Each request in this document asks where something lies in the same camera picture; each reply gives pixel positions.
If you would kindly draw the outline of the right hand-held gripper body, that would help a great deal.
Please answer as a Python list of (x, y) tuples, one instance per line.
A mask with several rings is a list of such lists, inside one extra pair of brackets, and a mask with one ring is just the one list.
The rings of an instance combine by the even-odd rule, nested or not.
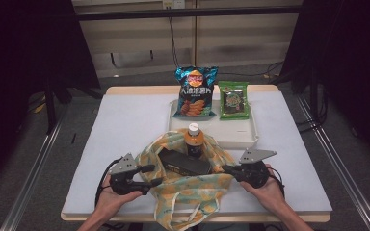
[(263, 160), (276, 154), (273, 150), (247, 148), (239, 160), (241, 175), (237, 177), (237, 181), (247, 182), (255, 189), (263, 187), (270, 177)]

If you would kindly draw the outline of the white table sheet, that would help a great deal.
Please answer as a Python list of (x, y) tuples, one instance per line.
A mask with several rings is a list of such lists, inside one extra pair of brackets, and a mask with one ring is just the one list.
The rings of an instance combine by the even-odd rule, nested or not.
[[(138, 155), (168, 130), (174, 94), (114, 94), (103, 97), (92, 131), (61, 211), (64, 220), (83, 220), (93, 210), (97, 185), (113, 160)], [(281, 175), (285, 197), (306, 221), (326, 222), (332, 207), (303, 140), (279, 91), (251, 92), (258, 149), (276, 151), (266, 160)]]

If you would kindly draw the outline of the person's right hand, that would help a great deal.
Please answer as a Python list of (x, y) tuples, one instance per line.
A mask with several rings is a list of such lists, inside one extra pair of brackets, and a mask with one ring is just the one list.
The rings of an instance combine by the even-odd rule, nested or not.
[(254, 195), (259, 203), (269, 212), (277, 214), (278, 210), (281, 209), (285, 204), (285, 199), (279, 183), (273, 173), (270, 165), (267, 165), (270, 177), (268, 178), (265, 185), (261, 188), (254, 188), (249, 183), (242, 181), (240, 185), (250, 194)]

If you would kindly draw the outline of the black metal stand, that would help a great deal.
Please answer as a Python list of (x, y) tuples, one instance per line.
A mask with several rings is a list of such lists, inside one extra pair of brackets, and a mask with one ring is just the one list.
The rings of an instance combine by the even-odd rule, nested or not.
[(45, 95), (45, 105), (46, 105), (47, 120), (48, 120), (47, 134), (50, 134), (54, 130), (57, 124), (57, 118), (56, 118), (53, 90), (51, 89), (51, 86), (49, 83), (47, 83), (45, 86), (44, 95)]

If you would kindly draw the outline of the long desk with black edge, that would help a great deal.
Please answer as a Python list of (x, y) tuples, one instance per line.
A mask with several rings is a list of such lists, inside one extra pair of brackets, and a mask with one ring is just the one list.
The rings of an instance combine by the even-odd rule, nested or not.
[(145, 19), (165, 17), (194, 17), (194, 16), (223, 16), (223, 15), (249, 15), (249, 14), (285, 14), (300, 13), (302, 6), (274, 6), (274, 7), (247, 7), (247, 8), (205, 8), (205, 9), (174, 9), (149, 10), (130, 12), (106, 13), (78, 13), (75, 17), (79, 21), (117, 20), (117, 19)]

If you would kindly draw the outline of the white wall socket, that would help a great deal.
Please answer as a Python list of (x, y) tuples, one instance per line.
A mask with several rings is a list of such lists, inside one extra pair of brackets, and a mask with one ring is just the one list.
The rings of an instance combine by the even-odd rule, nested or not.
[(164, 10), (184, 9), (184, 8), (185, 8), (185, 0), (163, 0)]

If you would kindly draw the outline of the orange drink bottle white cap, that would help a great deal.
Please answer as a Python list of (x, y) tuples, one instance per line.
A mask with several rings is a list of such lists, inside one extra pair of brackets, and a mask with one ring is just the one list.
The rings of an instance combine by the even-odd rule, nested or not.
[(204, 136), (197, 123), (190, 123), (188, 131), (184, 135), (184, 141), (187, 145), (187, 153), (193, 158), (200, 158), (202, 155), (202, 146)]

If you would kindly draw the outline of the black curtain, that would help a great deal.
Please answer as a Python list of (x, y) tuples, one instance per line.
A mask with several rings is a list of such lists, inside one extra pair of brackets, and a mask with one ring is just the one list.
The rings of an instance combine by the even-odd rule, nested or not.
[(32, 94), (98, 86), (71, 0), (0, 0), (0, 168)]
[(370, 145), (370, 0), (303, 0), (281, 75), (316, 77)]

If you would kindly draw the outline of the orange slice print cloth bag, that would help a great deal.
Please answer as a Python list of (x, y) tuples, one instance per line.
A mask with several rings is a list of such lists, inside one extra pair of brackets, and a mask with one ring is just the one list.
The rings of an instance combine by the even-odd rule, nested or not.
[(212, 172), (201, 176), (181, 176), (165, 170), (158, 154), (164, 149), (186, 152), (185, 129), (169, 131), (149, 144), (136, 158), (138, 165), (155, 165), (151, 172), (141, 173), (145, 182), (162, 178), (150, 190), (156, 199), (154, 219), (169, 231), (185, 231), (220, 210), (220, 200), (233, 179), (222, 166), (235, 166), (232, 156), (209, 135), (204, 135), (202, 159)]

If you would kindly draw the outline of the green snack packet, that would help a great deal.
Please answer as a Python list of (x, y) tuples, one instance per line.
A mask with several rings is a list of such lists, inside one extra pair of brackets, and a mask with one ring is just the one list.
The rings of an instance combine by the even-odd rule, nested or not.
[(221, 119), (239, 120), (249, 118), (247, 82), (220, 81)]

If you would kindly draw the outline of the metal floor rail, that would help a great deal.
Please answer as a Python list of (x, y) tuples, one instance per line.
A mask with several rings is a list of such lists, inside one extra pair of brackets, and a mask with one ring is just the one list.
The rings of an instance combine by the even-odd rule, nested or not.
[(13, 206), (0, 227), (0, 231), (16, 231), (40, 178), (40, 174), (43, 170), (46, 160), (50, 155), (52, 147), (61, 130), (63, 120), (64, 119), (61, 117), (46, 136), (40, 152), (22, 186), (20, 193), (18, 194)]
[(297, 100), (305, 117), (310, 120), (311, 130), (314, 132), (319, 143), (323, 147), (324, 152), (338, 175), (338, 178), (355, 205), (357, 212), (361, 216), (367, 229), (370, 231), (370, 203), (367, 201), (366, 197), (357, 186), (357, 183), (354, 181), (352, 175), (342, 162), (324, 128), (313, 121), (314, 117), (310, 113), (310, 107), (307, 101), (303, 96), (298, 96)]

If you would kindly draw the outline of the white plastic tray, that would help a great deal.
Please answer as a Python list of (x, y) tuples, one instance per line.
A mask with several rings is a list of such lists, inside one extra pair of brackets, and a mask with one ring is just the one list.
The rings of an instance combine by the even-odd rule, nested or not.
[(167, 130), (187, 128), (192, 122), (199, 125), (200, 130), (211, 136), (223, 149), (246, 149), (255, 146), (259, 136), (252, 108), (249, 107), (248, 119), (222, 120), (220, 119), (220, 101), (214, 100), (212, 112), (215, 115), (202, 117), (174, 116), (177, 109), (177, 100), (170, 103), (169, 122)]

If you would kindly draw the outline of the person's left hand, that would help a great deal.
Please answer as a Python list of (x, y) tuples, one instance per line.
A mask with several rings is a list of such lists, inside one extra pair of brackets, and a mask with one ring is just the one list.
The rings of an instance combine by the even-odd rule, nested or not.
[(107, 175), (101, 185), (101, 193), (92, 215), (95, 220), (104, 223), (115, 216), (119, 209), (126, 203), (135, 200), (143, 194), (139, 191), (130, 192), (126, 195), (116, 194), (110, 186), (110, 175)]

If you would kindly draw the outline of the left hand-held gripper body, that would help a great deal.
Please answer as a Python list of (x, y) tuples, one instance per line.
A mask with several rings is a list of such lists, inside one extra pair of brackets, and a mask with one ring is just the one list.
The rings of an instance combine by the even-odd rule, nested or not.
[(110, 187), (118, 195), (127, 195), (132, 192), (141, 192), (142, 195), (148, 193), (148, 183), (135, 182), (133, 177), (143, 172), (145, 168), (138, 166), (131, 153), (115, 160), (108, 171)]

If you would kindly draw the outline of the blue potato chip bag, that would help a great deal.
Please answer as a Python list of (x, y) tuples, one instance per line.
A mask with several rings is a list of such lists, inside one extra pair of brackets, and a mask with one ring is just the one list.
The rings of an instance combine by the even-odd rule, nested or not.
[(212, 99), (218, 68), (179, 67), (175, 79), (180, 84), (175, 116), (213, 116)]

